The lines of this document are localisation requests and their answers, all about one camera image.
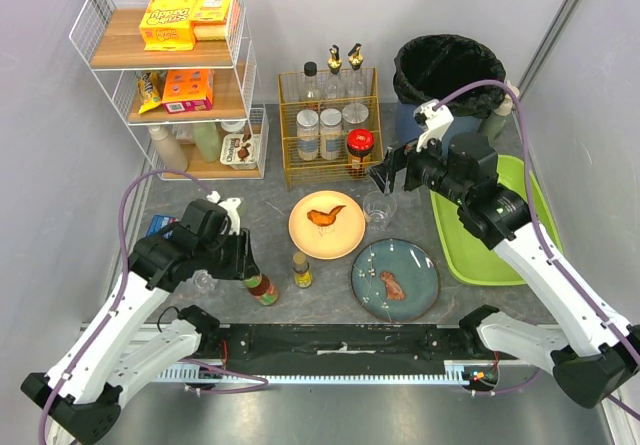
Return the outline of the green plastic tray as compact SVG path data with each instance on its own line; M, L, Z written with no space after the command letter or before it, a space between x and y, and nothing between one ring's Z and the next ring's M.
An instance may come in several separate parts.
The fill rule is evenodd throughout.
M499 183L526 198L523 160L499 155L497 172ZM550 208L533 172L530 176L540 222L554 246L564 253ZM457 216L457 206L435 192L431 192L430 197L441 246L454 278L472 286L508 287L525 284L515 270L464 229Z

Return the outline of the silver lid spice jar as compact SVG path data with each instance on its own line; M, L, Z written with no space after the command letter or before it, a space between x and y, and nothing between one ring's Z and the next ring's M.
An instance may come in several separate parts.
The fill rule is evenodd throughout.
M338 109L327 108L320 113L320 153L325 160L336 160L340 154L342 139L342 114Z

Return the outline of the beige squeeze bottle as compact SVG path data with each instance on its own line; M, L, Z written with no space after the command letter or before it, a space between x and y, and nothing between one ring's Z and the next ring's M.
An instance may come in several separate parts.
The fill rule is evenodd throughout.
M163 125L151 125L147 129L165 167L185 172L188 168L188 159L174 134Z

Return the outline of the glass oil bottle gold spout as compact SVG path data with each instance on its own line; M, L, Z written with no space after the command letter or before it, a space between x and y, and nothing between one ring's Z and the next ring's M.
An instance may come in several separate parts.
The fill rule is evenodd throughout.
M352 103L364 104L370 95L367 76L362 69L364 57L361 54L360 43L355 43L348 52L350 72L347 74L346 96Z

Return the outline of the tall clear jar silver lid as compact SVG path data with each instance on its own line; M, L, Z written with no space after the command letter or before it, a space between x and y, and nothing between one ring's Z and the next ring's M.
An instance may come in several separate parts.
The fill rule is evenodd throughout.
M352 102L342 109L343 130L346 134L356 129L370 129L369 108L363 103Z

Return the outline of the blue ceramic plate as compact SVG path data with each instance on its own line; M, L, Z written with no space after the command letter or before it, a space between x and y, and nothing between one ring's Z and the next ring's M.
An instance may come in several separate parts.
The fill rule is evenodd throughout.
M388 300L379 278L392 272L406 293L402 301ZM402 239L383 239L365 247L351 268L351 289L359 304L385 322L411 322L429 311L440 292L439 273L429 255Z

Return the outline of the orange cardboard box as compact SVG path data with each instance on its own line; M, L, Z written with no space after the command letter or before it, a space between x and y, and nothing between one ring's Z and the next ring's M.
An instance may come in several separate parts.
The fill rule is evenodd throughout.
M167 72L162 104L170 115L213 108L213 69L172 69Z

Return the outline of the grey green pump bottle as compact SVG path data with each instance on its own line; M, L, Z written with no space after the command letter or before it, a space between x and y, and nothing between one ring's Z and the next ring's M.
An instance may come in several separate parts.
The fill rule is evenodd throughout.
M509 93L506 93L502 103L480 123L478 132L486 136L491 145L495 144L497 138L503 132L506 120L511 115L513 109L513 99Z

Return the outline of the yellow sponge pack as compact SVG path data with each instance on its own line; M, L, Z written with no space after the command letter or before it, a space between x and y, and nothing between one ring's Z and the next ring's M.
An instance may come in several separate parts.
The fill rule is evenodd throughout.
M233 0L197 0L189 20L198 41L225 40Z

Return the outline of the dark soy sauce bottle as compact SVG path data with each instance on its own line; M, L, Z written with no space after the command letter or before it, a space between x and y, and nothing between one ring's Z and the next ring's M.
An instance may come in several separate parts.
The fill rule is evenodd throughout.
M322 98L317 73L315 62L308 61L304 64L299 90L299 96L303 102L318 102Z

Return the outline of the red lid sauce jar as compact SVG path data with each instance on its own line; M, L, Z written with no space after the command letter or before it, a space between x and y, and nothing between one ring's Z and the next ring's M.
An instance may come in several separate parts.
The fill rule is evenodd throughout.
M367 129L357 128L349 132L346 139L348 152L347 172L359 179L366 175L366 162L375 145L374 135Z

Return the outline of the white lid container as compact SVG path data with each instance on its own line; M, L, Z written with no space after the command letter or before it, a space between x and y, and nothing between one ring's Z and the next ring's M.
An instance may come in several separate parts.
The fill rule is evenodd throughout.
M242 133L245 127L245 120L221 120L220 126L227 133Z

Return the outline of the beige round plate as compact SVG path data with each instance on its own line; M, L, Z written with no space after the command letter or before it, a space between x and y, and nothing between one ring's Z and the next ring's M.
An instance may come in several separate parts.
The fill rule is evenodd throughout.
M307 219L307 212L312 209L329 212L336 205L345 208L331 226L318 227ZM353 198L341 192L322 190L306 195L294 205L288 229L292 242L300 251L312 258L333 260L357 248L364 237L366 222L361 207Z

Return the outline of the yellow candy bag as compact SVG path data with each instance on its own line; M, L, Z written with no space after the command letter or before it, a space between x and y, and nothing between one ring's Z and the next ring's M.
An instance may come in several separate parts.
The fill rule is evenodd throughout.
M162 105L159 91L160 75L157 71L145 71L137 74L137 87L140 105L138 113L145 114Z

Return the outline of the orange fried chicken piece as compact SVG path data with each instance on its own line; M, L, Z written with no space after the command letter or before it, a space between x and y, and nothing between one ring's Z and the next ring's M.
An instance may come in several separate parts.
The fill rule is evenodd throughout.
M338 214L344 208L344 205L336 205L329 212L312 209L307 212L307 219L318 227L328 227L335 223Z

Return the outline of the blue green sponge pack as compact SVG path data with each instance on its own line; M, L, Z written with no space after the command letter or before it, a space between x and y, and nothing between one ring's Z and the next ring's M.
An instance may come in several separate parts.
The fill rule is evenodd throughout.
M154 215L147 228L146 236L157 234L159 231L171 225L175 221L176 221L176 218L174 216Z

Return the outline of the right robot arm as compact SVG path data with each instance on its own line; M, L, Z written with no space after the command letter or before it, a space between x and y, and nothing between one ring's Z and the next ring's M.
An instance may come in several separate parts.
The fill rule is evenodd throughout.
M639 328L589 286L531 212L532 200L499 181L498 154L478 133L420 138L390 149L367 173L389 194L405 171L404 190L420 186L457 207L464 229L509 264L555 318L552 332L482 306L459 323L469 341L552 375L575 403L593 408L639 371Z

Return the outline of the clear plastic cup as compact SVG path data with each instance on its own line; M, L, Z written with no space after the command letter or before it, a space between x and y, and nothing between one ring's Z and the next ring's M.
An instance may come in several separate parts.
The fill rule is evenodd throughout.
M205 270L196 271L192 276L192 281L196 289L202 294L212 292L218 284L218 280L213 278Z

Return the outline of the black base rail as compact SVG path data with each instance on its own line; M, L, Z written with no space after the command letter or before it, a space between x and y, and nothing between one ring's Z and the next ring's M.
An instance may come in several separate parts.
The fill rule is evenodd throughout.
M428 324L231 324L195 356L251 375L326 377L439 374L446 360L494 360L459 328Z

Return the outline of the blue trash bin black bag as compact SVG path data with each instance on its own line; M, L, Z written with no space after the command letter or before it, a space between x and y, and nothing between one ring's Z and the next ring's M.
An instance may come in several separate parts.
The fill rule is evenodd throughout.
M425 35L410 40L394 59L393 88L398 98L395 116L396 140L405 145L419 137L414 119L419 105L441 100L456 90L480 80L504 82L506 71L493 51L474 39L454 34ZM455 135L475 132L504 101L500 87L471 90L447 104L454 120L442 138L443 148Z

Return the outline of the clear glass cup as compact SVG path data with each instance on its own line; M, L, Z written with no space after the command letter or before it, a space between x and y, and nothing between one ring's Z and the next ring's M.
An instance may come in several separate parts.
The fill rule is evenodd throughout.
M372 230L385 230L397 210L397 203L391 194L380 191L368 193L362 204L367 226Z

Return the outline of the pale green bottle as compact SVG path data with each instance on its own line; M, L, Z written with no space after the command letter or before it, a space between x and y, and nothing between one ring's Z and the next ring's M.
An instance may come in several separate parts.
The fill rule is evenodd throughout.
M202 158L215 162L221 154L222 142L214 122L198 122L192 125L192 138Z

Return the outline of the small yellow spice bottle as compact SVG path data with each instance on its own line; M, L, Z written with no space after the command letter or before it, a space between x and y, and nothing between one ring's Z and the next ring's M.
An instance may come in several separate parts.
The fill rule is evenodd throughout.
M308 288L313 283L310 264L307 256L298 251L293 255L294 281L299 288Z

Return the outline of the yellow snack box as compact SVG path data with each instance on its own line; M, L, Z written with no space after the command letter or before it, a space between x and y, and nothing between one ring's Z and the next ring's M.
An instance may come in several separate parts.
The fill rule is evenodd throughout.
M190 14L197 0L150 0L139 25L145 51L191 51L196 43Z

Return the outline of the brown food piece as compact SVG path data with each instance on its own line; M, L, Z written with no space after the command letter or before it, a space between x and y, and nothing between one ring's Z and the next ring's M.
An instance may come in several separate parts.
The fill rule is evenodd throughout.
M390 271L382 271L379 278L385 286L386 296L388 300L402 301L406 299L406 293L402 286L397 282L395 275Z

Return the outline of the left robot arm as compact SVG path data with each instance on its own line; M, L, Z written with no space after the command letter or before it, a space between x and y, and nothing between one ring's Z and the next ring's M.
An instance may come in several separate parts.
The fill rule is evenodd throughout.
M181 220L139 240L112 292L71 349L48 371L29 374L22 392L70 444L95 444L125 405L174 363L219 345L220 323L191 305L159 335L132 353L135 334L178 285L196 272L214 279L259 278L250 232L240 224L238 198L211 193L192 201Z

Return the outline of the chobani yogurt tub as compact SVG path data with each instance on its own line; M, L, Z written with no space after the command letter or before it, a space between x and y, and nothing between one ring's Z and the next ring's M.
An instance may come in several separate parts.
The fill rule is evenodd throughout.
M253 170L258 166L260 135L228 134L223 138L219 161L235 170Z

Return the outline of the yellow cap sauce bottle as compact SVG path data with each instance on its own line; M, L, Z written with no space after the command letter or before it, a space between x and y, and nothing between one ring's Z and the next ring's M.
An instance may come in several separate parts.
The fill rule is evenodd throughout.
M263 306L271 306L279 298L277 287L262 273L247 275L243 283L248 292Z

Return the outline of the white lid spice jar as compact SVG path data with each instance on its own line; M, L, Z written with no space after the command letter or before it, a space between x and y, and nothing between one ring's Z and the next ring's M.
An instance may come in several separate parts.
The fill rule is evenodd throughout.
M312 161L319 154L319 115L313 109L301 110L296 116L297 150L301 160Z

